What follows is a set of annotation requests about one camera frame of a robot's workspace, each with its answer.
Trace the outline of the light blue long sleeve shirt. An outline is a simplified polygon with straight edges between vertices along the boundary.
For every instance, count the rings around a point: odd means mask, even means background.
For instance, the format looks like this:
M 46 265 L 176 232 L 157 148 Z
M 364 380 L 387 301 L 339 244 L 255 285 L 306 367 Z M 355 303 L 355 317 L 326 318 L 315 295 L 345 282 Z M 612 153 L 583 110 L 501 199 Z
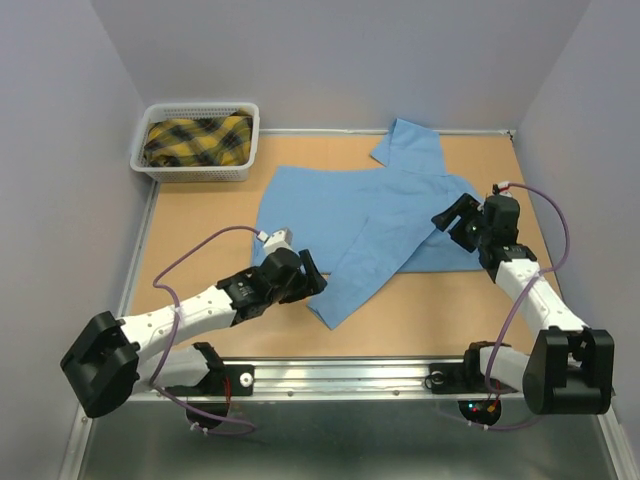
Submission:
M 396 119 L 372 150 L 379 167 L 322 171 L 282 166 L 262 197 L 256 227 L 283 227 L 307 249 L 328 285 L 308 303 L 336 329 L 397 273 L 478 271 L 478 256 L 433 224 L 461 195 L 476 192 L 446 169 L 440 136 Z

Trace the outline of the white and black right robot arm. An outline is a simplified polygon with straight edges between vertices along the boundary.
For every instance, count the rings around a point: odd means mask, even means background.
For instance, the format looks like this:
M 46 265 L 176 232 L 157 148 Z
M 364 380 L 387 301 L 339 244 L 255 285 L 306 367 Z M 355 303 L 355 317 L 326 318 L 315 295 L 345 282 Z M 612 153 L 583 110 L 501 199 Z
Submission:
M 479 202 L 461 195 L 432 219 L 435 227 L 479 255 L 492 282 L 513 301 L 533 334 L 530 353 L 504 341 L 474 342 L 463 358 L 432 363 L 426 387 L 436 395 L 520 392 L 534 415 L 601 415 L 613 396 L 614 339 L 574 314 L 545 279 L 531 249 L 518 241 L 520 205 L 507 186 Z

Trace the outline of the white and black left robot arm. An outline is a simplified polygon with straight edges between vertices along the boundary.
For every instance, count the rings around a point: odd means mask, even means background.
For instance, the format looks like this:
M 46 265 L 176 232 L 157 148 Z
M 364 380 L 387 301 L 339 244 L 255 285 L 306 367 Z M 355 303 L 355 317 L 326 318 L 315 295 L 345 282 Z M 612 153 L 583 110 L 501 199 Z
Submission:
M 117 318 L 105 311 L 91 318 L 60 362 L 84 413 L 105 416 L 135 391 L 156 386 L 151 377 L 173 345 L 261 316 L 275 303 L 288 304 L 326 288 L 311 253 L 279 248 L 203 292 L 146 314 Z

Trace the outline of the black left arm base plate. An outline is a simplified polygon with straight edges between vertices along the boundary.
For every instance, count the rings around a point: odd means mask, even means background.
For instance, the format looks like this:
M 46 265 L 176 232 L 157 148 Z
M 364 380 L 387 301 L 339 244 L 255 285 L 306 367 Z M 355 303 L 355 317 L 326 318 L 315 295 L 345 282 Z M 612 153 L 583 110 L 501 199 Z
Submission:
M 249 397 L 253 394 L 255 367 L 251 364 L 226 365 L 223 370 L 208 373 L 193 387 L 187 388 L 186 397 L 223 397 L 220 401 L 189 400 L 191 407 L 207 414 L 231 418 L 231 401 L 234 397 Z

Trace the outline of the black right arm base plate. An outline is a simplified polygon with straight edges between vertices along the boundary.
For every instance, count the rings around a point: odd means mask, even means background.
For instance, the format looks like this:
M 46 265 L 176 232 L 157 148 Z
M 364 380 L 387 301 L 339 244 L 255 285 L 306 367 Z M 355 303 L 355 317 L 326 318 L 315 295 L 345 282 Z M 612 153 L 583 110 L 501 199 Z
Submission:
M 434 395 L 461 395 L 459 415 L 471 424 L 493 427 L 501 417 L 500 396 L 486 388 L 482 375 L 469 373 L 463 361 L 429 364 L 424 386 Z

